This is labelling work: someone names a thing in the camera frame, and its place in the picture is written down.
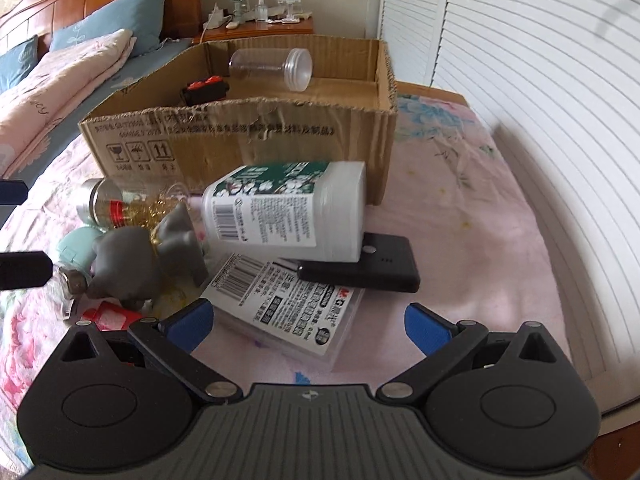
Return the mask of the white medical bottle green label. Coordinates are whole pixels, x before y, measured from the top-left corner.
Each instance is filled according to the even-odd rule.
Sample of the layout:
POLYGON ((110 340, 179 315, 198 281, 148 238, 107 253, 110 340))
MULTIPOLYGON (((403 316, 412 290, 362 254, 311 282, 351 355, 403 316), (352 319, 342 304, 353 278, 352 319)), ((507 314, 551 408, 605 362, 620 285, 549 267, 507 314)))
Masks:
POLYGON ((364 206, 363 162, 279 162, 241 166, 209 185, 201 218, 216 254, 356 262, 364 206))

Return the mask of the clear bottle yellow capsules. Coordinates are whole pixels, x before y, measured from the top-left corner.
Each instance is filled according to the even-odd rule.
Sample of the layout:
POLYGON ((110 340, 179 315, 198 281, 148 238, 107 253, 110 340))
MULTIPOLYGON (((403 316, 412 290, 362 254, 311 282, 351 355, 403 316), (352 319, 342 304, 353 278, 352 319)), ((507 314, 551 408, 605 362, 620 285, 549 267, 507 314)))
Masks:
POLYGON ((164 239, 160 224, 177 208, 186 206, 199 245, 203 234, 198 230, 200 198, 185 184, 171 180, 151 183, 136 178, 92 178, 82 182, 72 194, 79 219, 103 232, 140 226, 149 232, 151 243, 158 247, 164 239))

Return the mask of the black power bank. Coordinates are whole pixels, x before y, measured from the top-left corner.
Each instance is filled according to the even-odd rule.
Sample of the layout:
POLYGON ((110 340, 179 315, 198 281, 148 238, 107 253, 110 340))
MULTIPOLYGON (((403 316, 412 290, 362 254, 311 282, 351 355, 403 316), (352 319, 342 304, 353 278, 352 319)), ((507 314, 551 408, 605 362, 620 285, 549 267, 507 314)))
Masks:
POLYGON ((300 280, 384 292, 417 292, 421 277, 407 237, 364 232, 357 262, 301 261, 300 280))

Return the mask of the brown cardboard box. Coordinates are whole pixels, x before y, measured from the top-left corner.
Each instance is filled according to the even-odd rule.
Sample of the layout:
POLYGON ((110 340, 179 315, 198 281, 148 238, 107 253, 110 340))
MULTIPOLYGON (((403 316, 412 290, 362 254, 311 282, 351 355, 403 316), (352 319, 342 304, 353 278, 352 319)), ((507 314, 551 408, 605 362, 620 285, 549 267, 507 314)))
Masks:
POLYGON ((367 202, 385 194, 397 122, 397 87, 386 43, 321 35, 212 41, 94 108, 78 125, 107 177, 178 181, 200 194, 242 165, 364 162, 367 202), (314 61, 306 91, 236 79, 229 60, 245 48, 304 48, 314 61), (186 106, 180 91, 221 76, 224 100, 186 106))

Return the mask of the pink folded quilt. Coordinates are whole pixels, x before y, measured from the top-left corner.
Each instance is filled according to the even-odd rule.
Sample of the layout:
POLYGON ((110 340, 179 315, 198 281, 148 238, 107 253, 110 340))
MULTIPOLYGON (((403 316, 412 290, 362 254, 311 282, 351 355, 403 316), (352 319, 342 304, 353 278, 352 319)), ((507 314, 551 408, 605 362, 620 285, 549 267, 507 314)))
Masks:
POLYGON ((134 50, 137 38, 119 29, 47 53, 15 87, 1 95, 1 177, 37 159, 47 135, 108 78, 134 50))

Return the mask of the white louvered closet doors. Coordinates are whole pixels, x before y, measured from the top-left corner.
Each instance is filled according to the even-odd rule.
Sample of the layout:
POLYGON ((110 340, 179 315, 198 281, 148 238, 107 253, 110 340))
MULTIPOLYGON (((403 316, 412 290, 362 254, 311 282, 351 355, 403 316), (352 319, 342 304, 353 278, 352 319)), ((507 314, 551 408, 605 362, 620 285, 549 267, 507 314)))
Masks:
POLYGON ((398 79, 462 94, 536 212, 578 372, 639 396, 639 0, 381 0, 398 79))

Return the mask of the blue pillow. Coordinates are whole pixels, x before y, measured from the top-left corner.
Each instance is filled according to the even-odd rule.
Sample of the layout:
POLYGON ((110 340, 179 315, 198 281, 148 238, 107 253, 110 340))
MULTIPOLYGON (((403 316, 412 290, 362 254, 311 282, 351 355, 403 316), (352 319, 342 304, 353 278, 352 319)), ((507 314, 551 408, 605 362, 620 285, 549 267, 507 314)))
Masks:
POLYGON ((62 50, 128 29, 136 38, 131 56, 147 54, 160 46, 164 5, 165 0, 114 0, 83 20, 54 32, 49 50, 62 50))
POLYGON ((0 92, 19 84, 38 64, 38 37, 32 36, 0 58, 0 92))

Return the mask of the white power strip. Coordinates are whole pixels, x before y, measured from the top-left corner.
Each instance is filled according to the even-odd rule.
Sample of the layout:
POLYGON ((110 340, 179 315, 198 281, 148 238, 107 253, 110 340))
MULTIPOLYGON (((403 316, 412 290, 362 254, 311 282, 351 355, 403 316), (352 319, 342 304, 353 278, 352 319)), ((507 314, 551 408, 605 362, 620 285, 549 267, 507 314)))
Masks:
POLYGON ((203 25, 203 29, 215 29, 226 23, 227 17, 224 15, 224 9, 221 9, 218 4, 215 4, 213 10, 208 14, 207 21, 203 25))

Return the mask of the pink floral cloth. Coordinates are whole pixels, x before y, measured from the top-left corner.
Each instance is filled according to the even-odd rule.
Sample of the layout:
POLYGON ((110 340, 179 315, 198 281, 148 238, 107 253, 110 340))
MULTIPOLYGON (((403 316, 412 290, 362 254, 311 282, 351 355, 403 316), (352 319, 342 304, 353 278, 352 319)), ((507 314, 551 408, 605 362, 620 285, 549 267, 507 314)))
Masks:
MULTIPOLYGON (((570 357, 548 250, 491 134, 463 105, 398 96, 398 107, 386 193, 367 211, 366 231, 408 237, 419 291, 366 292, 329 373, 220 325, 194 356, 243 389, 253 382, 366 382, 374 389, 422 356, 404 330, 414 300, 451 321, 472 318, 491 330, 543 322, 570 357)), ((100 170, 74 133, 2 226, 2 252, 44 250, 54 259, 61 238, 79 226, 74 184, 100 170)), ((1 466, 18 474, 30 461, 15 428, 17 404, 67 330, 50 299, 42 289, 1 293, 1 466)))

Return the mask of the white phone stand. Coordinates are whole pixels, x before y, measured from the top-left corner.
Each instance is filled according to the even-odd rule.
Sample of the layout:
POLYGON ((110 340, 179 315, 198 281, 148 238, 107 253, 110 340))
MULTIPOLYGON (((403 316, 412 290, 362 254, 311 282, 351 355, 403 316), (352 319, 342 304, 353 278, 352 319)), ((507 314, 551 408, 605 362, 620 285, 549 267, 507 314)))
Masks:
POLYGON ((302 0, 277 0, 277 3, 283 8, 280 16, 282 23, 299 23, 312 17, 311 11, 303 9, 302 0))

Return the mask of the clear box barcode label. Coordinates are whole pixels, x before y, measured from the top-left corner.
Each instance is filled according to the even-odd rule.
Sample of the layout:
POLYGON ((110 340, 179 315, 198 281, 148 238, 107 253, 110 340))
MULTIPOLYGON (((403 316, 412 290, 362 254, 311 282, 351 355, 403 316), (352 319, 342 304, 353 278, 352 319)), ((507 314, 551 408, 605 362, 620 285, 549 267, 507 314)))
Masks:
POLYGON ((284 356, 332 370, 364 290, 302 280, 292 263, 230 254, 204 288, 221 322, 284 356))

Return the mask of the clear spray bottle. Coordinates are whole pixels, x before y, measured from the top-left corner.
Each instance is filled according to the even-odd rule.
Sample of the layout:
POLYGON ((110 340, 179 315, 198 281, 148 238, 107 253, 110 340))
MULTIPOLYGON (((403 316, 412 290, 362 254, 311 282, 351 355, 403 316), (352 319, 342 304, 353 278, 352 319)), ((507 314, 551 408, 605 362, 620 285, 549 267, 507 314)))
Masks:
POLYGON ((255 21, 258 23, 267 23, 269 20, 269 10, 265 0, 257 0, 255 6, 255 21))

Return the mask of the black toy car red wheels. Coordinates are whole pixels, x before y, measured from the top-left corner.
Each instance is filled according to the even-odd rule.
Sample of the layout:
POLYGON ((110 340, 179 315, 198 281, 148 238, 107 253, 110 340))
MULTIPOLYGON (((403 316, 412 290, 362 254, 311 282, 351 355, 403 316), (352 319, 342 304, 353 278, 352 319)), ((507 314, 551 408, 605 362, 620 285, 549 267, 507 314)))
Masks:
POLYGON ((193 81, 180 91, 186 106, 195 106, 224 100, 230 87, 221 76, 210 76, 204 80, 193 81))

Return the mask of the grey elephant figurine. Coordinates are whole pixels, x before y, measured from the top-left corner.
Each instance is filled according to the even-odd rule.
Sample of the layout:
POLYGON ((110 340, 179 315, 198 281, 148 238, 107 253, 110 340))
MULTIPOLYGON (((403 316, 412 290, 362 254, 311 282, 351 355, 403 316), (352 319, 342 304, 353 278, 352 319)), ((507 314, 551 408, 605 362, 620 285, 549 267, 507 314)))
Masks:
POLYGON ((190 278, 195 286, 208 278, 203 249, 183 202, 155 230, 123 226, 103 234, 92 249, 96 258, 86 295, 113 298, 129 310, 157 299, 168 278, 190 278))

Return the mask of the wooden nightstand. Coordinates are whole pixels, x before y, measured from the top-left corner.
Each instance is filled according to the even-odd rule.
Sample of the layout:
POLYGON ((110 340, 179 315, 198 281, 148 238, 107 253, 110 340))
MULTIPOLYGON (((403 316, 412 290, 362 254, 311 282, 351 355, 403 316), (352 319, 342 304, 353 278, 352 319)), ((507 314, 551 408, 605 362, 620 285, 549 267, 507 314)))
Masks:
POLYGON ((220 26, 215 29, 207 29, 200 36, 192 39, 192 46, 207 41, 226 41, 231 39, 243 39, 262 36, 282 35, 313 35, 314 20, 307 18, 299 23, 269 24, 263 22, 246 22, 236 27, 228 28, 220 26))

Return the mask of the clear plastic jar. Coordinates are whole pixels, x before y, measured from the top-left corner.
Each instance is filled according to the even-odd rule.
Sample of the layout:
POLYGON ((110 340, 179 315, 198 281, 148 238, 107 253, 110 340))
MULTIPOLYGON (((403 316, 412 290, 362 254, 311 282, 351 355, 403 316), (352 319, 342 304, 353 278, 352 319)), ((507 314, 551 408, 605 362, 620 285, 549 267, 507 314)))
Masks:
POLYGON ((229 73, 236 79, 271 80, 288 91, 307 90, 314 61, 304 48, 245 48, 229 60, 229 73))

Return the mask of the correction tape dispenser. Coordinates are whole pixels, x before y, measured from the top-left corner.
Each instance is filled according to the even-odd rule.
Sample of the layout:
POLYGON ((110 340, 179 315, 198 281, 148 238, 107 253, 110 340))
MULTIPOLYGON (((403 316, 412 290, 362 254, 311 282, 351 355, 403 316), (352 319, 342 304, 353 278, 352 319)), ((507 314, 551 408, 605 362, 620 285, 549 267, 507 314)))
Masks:
POLYGON ((78 302, 88 288, 85 273, 75 269, 59 266, 54 274, 58 283, 58 317, 61 320, 69 320, 76 312, 78 302))

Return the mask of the blue bed sheet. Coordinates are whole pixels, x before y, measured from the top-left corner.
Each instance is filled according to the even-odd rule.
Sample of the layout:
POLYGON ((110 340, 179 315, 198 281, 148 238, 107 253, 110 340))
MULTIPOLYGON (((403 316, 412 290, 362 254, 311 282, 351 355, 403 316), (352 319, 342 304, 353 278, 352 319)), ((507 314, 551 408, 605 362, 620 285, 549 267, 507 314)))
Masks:
POLYGON ((43 153, 9 179, 16 179, 33 185, 35 180, 78 136, 78 124, 101 102, 117 90, 128 87, 138 79, 162 67, 190 46, 189 39, 168 39, 147 54, 133 58, 131 54, 122 68, 108 78, 90 96, 87 96, 62 122, 47 135, 48 145, 43 153))

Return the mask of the mint green round case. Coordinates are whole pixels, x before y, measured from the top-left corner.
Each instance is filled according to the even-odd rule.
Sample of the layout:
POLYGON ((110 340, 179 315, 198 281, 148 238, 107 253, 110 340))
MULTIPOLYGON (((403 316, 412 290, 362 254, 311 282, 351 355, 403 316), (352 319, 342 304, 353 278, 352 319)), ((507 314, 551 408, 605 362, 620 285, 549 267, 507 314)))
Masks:
POLYGON ((94 226, 82 226, 70 231, 58 243, 58 263, 66 269, 75 269, 90 276, 93 261, 96 260, 93 245, 103 234, 94 226))

